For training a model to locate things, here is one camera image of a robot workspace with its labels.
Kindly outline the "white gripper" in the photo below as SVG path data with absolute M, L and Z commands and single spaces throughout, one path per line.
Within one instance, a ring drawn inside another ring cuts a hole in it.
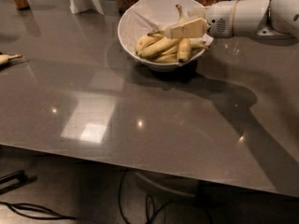
M 270 0 L 231 0 L 210 8 L 194 7 L 188 11 L 188 17 L 196 19 L 167 27 L 164 35 L 167 38 L 197 38 L 209 29 L 208 34 L 213 38 L 255 37 L 267 25 L 269 4 Z

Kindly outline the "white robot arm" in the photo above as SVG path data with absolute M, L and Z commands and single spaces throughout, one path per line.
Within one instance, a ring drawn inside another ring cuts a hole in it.
M 231 0 L 195 7 L 185 21 L 167 27 L 168 38 L 244 36 L 256 40 L 299 39 L 299 0 Z

